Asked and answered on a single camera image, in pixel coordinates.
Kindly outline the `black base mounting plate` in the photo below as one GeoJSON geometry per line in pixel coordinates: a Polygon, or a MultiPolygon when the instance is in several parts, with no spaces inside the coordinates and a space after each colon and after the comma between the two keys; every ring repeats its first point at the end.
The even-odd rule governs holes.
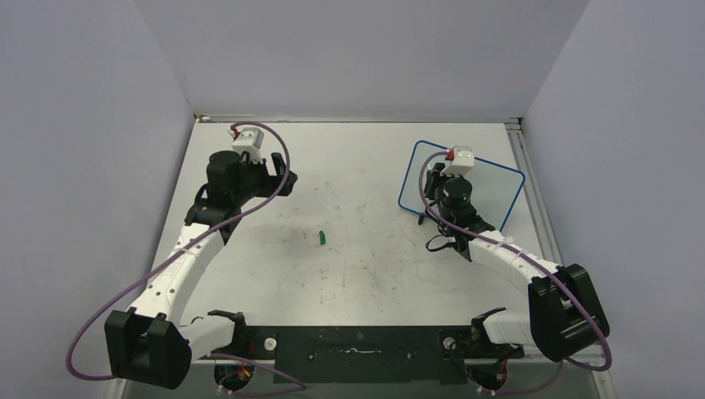
{"type": "Polygon", "coordinates": [[[484,373],[523,348],[481,343],[470,325],[376,327],[248,326],[219,352],[271,361],[304,383],[438,381],[462,384],[461,365],[484,373]]]}

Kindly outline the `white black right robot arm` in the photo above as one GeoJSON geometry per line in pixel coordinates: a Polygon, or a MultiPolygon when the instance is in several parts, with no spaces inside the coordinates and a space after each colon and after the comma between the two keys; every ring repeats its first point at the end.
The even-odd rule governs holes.
{"type": "Polygon", "coordinates": [[[434,219],[445,245],[465,260],[483,266],[523,293],[528,308],[493,308],[471,320],[473,350],[490,356],[504,347],[535,347],[553,362],[606,341],[610,327],[587,270],[560,265],[511,243],[486,222],[471,203],[471,183],[445,175],[444,165],[424,166],[419,191],[427,217],[434,219]]]}

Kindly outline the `aluminium frame rail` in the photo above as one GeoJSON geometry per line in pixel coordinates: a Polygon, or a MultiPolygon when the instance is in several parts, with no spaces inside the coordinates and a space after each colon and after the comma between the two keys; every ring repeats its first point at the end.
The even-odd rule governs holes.
{"type": "Polygon", "coordinates": [[[517,169],[525,175],[524,192],[540,251],[545,259],[562,264],[563,259],[559,245],[538,186],[521,122],[521,118],[510,118],[505,123],[505,130],[509,138],[517,169]]]}

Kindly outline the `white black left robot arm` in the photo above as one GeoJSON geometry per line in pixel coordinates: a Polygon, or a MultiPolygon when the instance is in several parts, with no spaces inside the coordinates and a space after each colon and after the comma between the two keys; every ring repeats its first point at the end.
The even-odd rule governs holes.
{"type": "Polygon", "coordinates": [[[274,173],[251,150],[222,150],[209,158],[207,181],[187,211],[175,247],[150,272],[144,291],[125,311],[112,311],[104,323],[114,377],[166,389],[177,388],[192,362],[219,350],[241,356],[248,346],[242,313],[209,311],[180,326],[185,308],[210,263],[253,209],[253,198],[267,204],[287,196],[297,176],[288,157],[271,155],[274,173]]]}

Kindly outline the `blue framed whiteboard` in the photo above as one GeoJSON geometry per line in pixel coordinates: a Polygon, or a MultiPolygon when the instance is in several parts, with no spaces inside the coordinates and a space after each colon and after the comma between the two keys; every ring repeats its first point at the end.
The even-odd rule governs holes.
{"type": "MultiPolygon", "coordinates": [[[[424,211],[417,180],[423,162],[432,154],[444,151],[444,146],[419,140],[413,148],[397,199],[400,208],[413,214],[424,211]]],[[[502,230],[525,184],[525,174],[509,166],[477,156],[475,165],[465,178],[473,185],[471,203],[489,224],[502,230]]]]}

